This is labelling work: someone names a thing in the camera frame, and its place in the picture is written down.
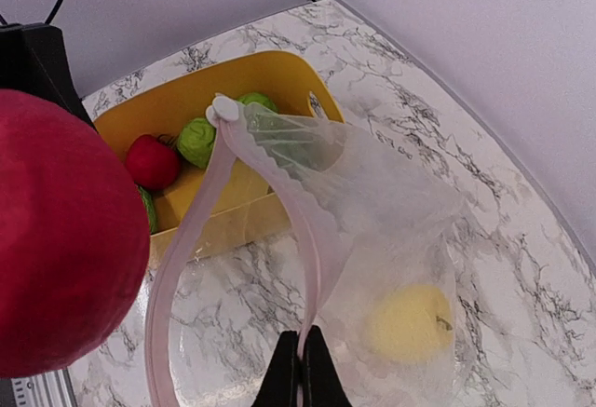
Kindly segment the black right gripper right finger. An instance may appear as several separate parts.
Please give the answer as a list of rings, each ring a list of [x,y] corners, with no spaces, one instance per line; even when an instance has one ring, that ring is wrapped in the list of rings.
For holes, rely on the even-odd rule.
[[[332,356],[319,326],[313,325],[302,356],[303,405],[351,407],[335,370]]]

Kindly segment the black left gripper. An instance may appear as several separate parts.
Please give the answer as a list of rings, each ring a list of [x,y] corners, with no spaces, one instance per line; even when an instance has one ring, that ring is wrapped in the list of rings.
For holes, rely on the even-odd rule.
[[[1,87],[53,102],[92,124],[75,90],[62,31],[57,27],[45,23],[1,27]]]

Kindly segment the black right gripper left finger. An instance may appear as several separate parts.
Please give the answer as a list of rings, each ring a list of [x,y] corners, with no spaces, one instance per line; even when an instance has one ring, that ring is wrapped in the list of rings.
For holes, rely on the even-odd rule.
[[[252,407],[296,407],[300,381],[300,363],[297,357],[298,334],[283,332]]]

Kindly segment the clear zip top bag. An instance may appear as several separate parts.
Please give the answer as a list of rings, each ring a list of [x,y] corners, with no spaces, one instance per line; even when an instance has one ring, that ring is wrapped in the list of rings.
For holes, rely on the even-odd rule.
[[[298,334],[302,356],[320,327],[351,406],[447,406],[468,364],[455,355],[455,271],[447,240],[467,213],[448,184],[391,147],[347,124],[279,115],[224,95],[207,108],[216,128],[203,182],[167,248],[148,302],[145,370],[151,402],[178,400],[169,367],[169,318],[188,258],[241,161],[277,195],[304,269],[305,308]],[[453,344],[434,359],[398,363],[372,352],[366,324],[390,293],[414,284],[443,291],[454,317]]]

